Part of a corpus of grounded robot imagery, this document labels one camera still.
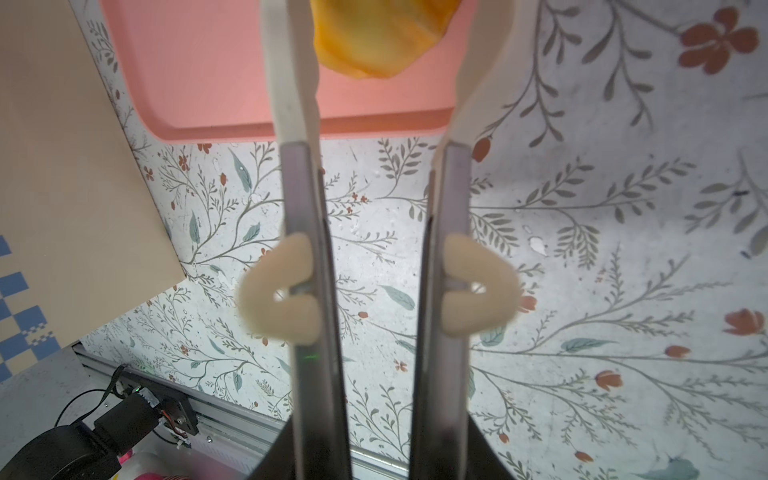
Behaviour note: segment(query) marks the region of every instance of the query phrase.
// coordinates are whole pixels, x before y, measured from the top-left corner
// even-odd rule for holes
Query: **yellow fabric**
[[[461,0],[311,0],[319,62],[354,78],[389,78],[443,37]]]

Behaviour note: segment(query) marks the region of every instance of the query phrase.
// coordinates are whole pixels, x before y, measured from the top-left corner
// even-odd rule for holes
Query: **pink tray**
[[[477,0],[400,75],[354,80],[320,67],[324,138],[434,134],[455,105],[454,78]],[[274,139],[254,0],[101,0],[112,45],[147,129],[168,143]]]

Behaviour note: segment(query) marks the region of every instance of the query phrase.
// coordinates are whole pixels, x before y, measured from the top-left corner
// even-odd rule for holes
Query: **foam pad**
[[[515,317],[521,291],[515,269],[500,256],[462,233],[450,233],[443,247],[443,269],[451,278],[477,282],[484,293],[446,292],[442,328],[464,336],[496,328]]]
[[[297,345],[311,345],[320,334],[320,307],[313,295],[275,300],[275,292],[312,277],[312,245],[304,233],[285,237],[261,258],[240,282],[237,307],[250,328],[260,335]]]

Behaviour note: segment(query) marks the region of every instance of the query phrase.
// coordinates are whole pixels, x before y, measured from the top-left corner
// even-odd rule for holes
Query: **floral tablecloth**
[[[153,139],[98,3],[71,4],[188,275],[83,343],[287,418],[287,347],[233,306],[280,235],[275,145]],[[472,180],[475,237],[525,283],[472,341],[469,409],[519,478],[768,476],[766,28],[765,2],[538,0]],[[351,442],[401,461],[437,140],[322,143]]]

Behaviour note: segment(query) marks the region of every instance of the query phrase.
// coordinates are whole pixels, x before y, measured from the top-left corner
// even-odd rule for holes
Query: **cardboard box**
[[[67,0],[0,2],[0,381],[184,278]]]

